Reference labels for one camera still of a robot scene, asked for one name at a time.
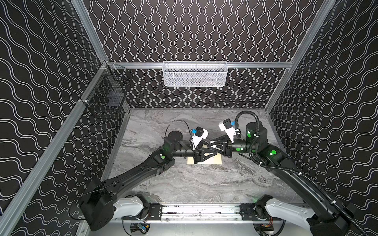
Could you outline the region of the cream envelope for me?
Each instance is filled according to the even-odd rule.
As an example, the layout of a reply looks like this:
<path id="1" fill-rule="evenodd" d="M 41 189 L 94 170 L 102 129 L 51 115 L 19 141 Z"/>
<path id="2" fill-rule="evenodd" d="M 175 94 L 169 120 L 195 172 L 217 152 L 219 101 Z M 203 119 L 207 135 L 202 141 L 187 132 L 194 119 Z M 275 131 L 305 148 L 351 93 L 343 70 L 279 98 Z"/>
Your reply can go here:
<path id="1" fill-rule="evenodd" d="M 207 160 L 204 160 L 203 162 L 194 162 L 193 157 L 187 158 L 187 164 L 200 164 L 200 165 L 222 165 L 222 159 L 220 155 L 210 157 Z"/>

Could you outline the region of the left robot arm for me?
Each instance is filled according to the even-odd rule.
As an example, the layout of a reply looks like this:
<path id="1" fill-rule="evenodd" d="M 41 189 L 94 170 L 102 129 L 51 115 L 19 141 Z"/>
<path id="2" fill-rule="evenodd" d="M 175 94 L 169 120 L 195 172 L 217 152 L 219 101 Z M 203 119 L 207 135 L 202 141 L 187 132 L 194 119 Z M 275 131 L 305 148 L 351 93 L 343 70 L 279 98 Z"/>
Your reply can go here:
<path id="1" fill-rule="evenodd" d="M 180 131 L 171 131 L 163 139 L 163 145 L 153 151 L 136 167 L 114 178 L 101 181 L 93 179 L 79 198 L 79 207 L 91 231 L 103 228 L 114 218 L 115 203 L 142 182 L 167 171 L 175 163 L 175 157 L 192 157 L 195 163 L 203 162 L 218 152 L 204 141 L 192 149 L 183 141 Z"/>

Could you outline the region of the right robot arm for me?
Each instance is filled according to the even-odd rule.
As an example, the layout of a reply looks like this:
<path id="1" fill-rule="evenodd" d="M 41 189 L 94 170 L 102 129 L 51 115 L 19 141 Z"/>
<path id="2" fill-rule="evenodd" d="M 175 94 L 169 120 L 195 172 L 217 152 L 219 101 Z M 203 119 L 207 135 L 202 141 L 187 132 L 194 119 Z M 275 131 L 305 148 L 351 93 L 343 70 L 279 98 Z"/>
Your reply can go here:
<path id="1" fill-rule="evenodd" d="M 345 236 L 352 227 L 366 235 L 355 219 L 355 205 L 343 204 L 303 174 L 283 150 L 268 142 L 267 130 L 259 120 L 246 125 L 244 138 L 241 137 L 238 120 L 227 119 L 219 123 L 219 128 L 226 135 L 212 140 L 211 149 L 227 157 L 238 153 L 251 160 L 283 180 L 308 205 L 301 208 L 264 196 L 257 202 L 261 204 L 259 217 L 271 216 L 289 221 L 310 231 L 313 236 Z"/>

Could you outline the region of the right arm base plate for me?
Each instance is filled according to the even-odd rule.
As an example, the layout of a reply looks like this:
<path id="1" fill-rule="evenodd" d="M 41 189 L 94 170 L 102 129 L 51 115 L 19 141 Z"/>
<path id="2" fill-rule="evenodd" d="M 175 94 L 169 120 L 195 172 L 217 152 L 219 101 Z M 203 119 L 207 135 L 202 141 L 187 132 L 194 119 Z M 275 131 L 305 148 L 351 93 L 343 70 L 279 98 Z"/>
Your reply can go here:
<path id="1" fill-rule="evenodd" d="M 263 206 L 256 204 L 241 204 L 239 214 L 243 221 L 266 220 L 266 211 Z"/>

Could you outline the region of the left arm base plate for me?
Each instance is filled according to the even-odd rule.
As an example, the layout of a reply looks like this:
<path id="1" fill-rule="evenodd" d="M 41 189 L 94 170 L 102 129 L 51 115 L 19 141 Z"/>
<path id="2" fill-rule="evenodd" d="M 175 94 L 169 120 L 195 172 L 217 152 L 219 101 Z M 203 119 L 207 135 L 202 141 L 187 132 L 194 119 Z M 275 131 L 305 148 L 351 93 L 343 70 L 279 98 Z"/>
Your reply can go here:
<path id="1" fill-rule="evenodd" d="M 141 212 L 141 220 L 161 220 L 162 208 L 163 206 L 161 204 L 150 204 L 145 206 Z"/>

